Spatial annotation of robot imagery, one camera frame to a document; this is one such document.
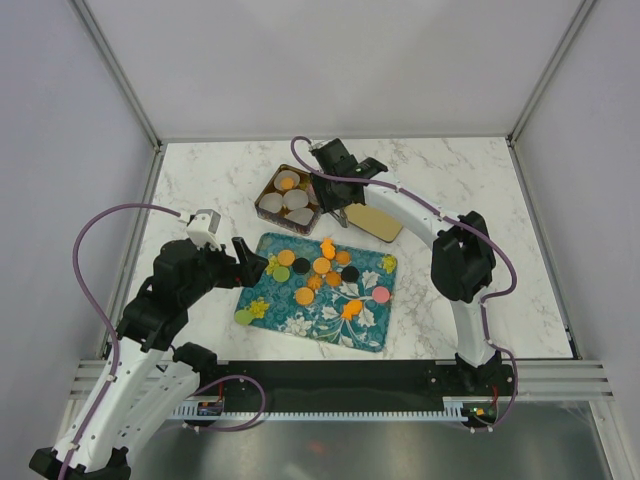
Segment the orange dotted cookie packed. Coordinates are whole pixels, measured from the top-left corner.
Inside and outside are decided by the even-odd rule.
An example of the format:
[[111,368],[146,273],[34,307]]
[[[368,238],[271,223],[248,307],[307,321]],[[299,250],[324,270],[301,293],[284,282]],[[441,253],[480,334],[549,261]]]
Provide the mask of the orange dotted cookie packed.
[[291,177],[285,177],[280,180],[279,189],[282,191],[289,191],[295,187],[295,180]]

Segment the gold tin lid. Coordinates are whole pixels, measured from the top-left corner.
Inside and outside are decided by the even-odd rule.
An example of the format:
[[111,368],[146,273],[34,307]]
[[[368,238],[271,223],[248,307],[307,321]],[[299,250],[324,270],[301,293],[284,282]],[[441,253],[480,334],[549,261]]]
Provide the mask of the gold tin lid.
[[345,208],[351,225],[386,243],[392,243],[403,230],[400,222],[392,216],[362,204],[352,204]]

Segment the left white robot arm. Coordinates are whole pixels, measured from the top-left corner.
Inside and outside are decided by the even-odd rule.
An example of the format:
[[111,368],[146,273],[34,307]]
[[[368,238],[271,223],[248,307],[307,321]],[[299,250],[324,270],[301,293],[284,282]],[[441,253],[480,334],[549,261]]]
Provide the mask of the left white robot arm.
[[268,265],[240,237],[236,254],[191,240],[162,246],[153,273],[125,307],[116,343],[67,433],[37,450],[29,467],[46,479],[127,479],[135,456],[171,411],[219,380],[216,355],[194,343],[177,349],[158,386],[139,393],[148,375],[188,322],[188,310],[214,288],[255,286]]

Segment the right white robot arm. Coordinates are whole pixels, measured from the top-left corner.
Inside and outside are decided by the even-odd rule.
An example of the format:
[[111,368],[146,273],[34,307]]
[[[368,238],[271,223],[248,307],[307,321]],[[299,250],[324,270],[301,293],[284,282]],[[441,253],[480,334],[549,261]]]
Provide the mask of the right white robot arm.
[[494,348],[485,339],[480,296],[490,285],[496,265],[493,250],[478,237],[488,234],[484,218],[472,211],[447,222],[448,211],[410,193],[378,160],[357,161],[339,139],[312,145],[310,153],[320,168],[311,181],[323,212],[333,213],[352,204],[371,206],[430,248],[431,281],[451,302],[456,356],[464,362],[456,372],[458,385],[466,393],[482,393],[494,379],[487,364]]

